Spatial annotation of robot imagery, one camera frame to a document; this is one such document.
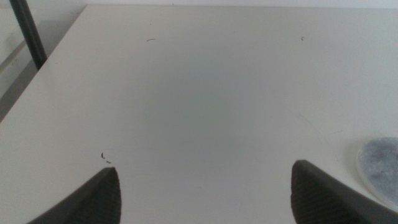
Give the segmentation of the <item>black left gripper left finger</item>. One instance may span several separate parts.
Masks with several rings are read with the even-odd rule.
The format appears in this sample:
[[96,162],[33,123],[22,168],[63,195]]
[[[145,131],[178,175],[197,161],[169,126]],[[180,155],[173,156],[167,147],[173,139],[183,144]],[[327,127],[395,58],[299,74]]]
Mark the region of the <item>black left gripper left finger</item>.
[[29,224],[111,224],[121,221],[118,173],[106,167]]

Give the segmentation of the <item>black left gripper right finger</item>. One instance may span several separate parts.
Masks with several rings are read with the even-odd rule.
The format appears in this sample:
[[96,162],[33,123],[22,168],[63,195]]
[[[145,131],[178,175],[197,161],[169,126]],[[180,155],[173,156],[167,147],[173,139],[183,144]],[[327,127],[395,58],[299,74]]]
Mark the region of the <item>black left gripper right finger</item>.
[[309,161],[293,164],[290,188],[296,223],[397,224],[397,212],[351,189]]

